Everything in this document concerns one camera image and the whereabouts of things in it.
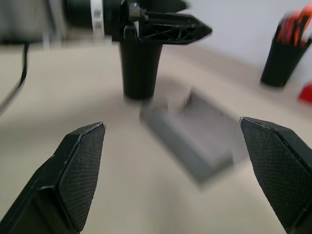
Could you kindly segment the empty black cup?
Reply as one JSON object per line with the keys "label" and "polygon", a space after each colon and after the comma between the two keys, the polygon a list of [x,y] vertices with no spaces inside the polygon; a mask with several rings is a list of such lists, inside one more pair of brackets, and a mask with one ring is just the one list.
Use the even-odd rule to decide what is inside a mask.
{"label": "empty black cup", "polygon": [[121,42],[119,48],[124,95],[134,100],[151,99],[162,45]]}

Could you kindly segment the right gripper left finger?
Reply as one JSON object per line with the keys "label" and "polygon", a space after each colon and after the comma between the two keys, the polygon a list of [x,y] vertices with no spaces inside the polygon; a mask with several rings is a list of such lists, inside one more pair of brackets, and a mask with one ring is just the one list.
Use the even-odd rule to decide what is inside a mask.
{"label": "right gripper left finger", "polygon": [[80,234],[98,183],[105,132],[98,122],[68,133],[0,221],[0,234]]}

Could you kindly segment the grey glasses case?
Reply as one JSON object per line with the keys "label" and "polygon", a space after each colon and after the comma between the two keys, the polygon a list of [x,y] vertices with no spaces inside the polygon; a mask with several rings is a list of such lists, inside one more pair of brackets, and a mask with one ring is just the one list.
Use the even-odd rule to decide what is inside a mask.
{"label": "grey glasses case", "polygon": [[166,100],[143,104],[140,120],[198,183],[234,164],[230,140],[236,121],[195,89],[173,110]]}

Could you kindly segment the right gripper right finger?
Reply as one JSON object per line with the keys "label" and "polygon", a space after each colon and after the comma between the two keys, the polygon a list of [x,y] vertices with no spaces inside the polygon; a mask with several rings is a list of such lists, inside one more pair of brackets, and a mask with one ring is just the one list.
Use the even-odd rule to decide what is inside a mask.
{"label": "right gripper right finger", "polygon": [[287,234],[312,234],[312,149],[291,129],[250,117],[240,127],[255,177]]}

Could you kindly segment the red object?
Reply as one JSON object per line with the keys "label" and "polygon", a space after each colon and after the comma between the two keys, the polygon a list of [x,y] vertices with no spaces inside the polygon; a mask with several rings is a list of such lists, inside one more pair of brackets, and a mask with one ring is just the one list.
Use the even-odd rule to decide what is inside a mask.
{"label": "red object", "polygon": [[297,100],[312,105],[312,82],[309,82],[303,86]]}

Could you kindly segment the black cup with markers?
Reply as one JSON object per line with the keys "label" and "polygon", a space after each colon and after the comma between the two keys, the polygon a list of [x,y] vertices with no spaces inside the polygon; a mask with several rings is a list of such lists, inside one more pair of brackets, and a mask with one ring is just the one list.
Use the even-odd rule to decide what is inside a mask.
{"label": "black cup with markers", "polygon": [[312,38],[304,45],[294,46],[273,40],[260,82],[270,87],[282,88],[312,44]]}

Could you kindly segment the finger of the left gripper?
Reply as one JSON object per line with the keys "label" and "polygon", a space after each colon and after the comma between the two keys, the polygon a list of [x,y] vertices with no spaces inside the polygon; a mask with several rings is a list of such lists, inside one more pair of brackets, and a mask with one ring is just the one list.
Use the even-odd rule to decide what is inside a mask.
{"label": "finger of the left gripper", "polygon": [[185,0],[146,0],[146,4],[151,11],[182,11],[189,7]]}
{"label": "finger of the left gripper", "polygon": [[146,12],[138,25],[139,41],[150,44],[187,45],[213,31],[196,17],[177,13]]}

